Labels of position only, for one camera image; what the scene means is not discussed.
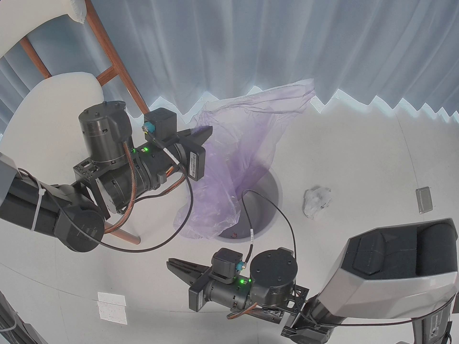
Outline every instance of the curtain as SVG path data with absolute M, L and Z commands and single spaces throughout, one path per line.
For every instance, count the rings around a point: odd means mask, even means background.
M 404 98 L 452 115 L 459 106 L 459 0 L 92 0 L 147 105 L 186 113 L 219 99 L 314 78 L 369 104 Z M 28 35 L 51 74 L 98 75 L 109 61 L 89 26 L 61 16 Z M 42 77 L 19 45 L 0 59 L 0 132 Z M 104 86 L 140 112 L 119 78 Z

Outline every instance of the white tape patch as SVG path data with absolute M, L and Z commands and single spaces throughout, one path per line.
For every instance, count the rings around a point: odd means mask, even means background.
M 118 324 L 128 324 L 126 318 L 126 299 L 123 295 L 97 292 L 99 315 L 103 320 Z

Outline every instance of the wooden chair frame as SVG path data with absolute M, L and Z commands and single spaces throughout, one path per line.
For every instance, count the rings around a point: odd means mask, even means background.
M 99 42 L 100 46 L 102 47 L 108 59 L 112 63 L 112 66 L 110 66 L 108 69 L 106 69 L 104 72 L 100 73 L 97 76 L 97 80 L 100 83 L 100 86 L 107 84 L 110 80 L 112 80 L 114 77 L 118 75 L 121 81 L 123 82 L 123 84 L 125 85 L 126 89 L 128 90 L 129 94 L 131 95 L 131 97 L 133 98 L 137 106 L 140 108 L 140 110 L 142 111 L 142 113 L 145 114 L 149 112 L 148 106 L 146 105 L 144 99 L 139 93 L 139 90 L 137 89 L 131 76 L 129 75 L 126 67 L 121 61 L 121 58 L 119 57 L 118 52 L 113 46 L 112 41 L 108 37 L 108 34 L 104 26 L 102 25 L 102 22 L 100 21 L 100 18 L 97 12 L 95 11 L 95 8 L 92 5 L 91 0 L 84 0 L 84 2 L 86 3 L 86 11 L 87 11 L 86 20 L 88 21 L 89 26 L 91 27 L 91 30 L 94 32 L 94 35 L 97 38 L 97 41 Z M 37 52 L 33 48 L 28 38 L 27 37 L 22 38 L 20 40 L 20 44 L 22 48 L 24 49 L 24 51 L 29 56 L 30 60 L 34 63 L 34 65 L 37 67 L 40 73 L 44 76 L 44 78 L 47 79 L 51 77 L 52 76 L 51 73 L 46 68 L 45 64 L 43 64 L 43 61 L 38 56 Z M 112 226 L 112 225 L 110 223 L 105 222 L 105 227 L 109 227 L 109 226 Z M 118 229 L 112 234 L 132 244 L 139 244 L 141 241 L 140 237 L 134 236 L 121 229 Z

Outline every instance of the white zip tie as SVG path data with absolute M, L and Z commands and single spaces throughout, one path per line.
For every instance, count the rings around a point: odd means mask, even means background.
M 11 326 L 11 327 L 8 328 L 8 329 L 1 329 L 1 330 L 0 330 L 0 333 L 4 333 L 5 331 L 11 331 L 11 330 L 16 329 L 16 326 L 17 326 L 16 315 L 17 315 L 17 312 L 15 312 L 15 314 L 14 314 L 14 316 L 13 316 L 13 318 L 14 318 L 14 325 Z
M 174 157 L 174 155 L 171 152 L 169 152 L 167 148 L 163 148 L 163 151 L 170 157 L 170 159 L 174 161 L 176 165 L 179 165 L 180 162 L 177 160 L 177 158 Z
M 37 203 L 37 208 L 35 209 L 35 215 L 33 216 L 32 228 L 30 229 L 31 231 L 34 231 L 35 226 L 37 225 L 37 218 L 38 218 L 38 212 L 40 211 L 41 198 L 43 197 L 44 192 L 46 191 L 46 189 L 44 189 L 41 186 L 40 181 L 37 179 L 35 180 L 37 181 L 37 184 L 38 184 L 38 203 Z

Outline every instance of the metal floor socket cover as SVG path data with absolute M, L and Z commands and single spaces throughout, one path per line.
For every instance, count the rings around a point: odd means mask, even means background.
M 430 187 L 422 187 L 417 189 L 416 198 L 418 199 L 419 214 L 424 214 L 433 210 Z

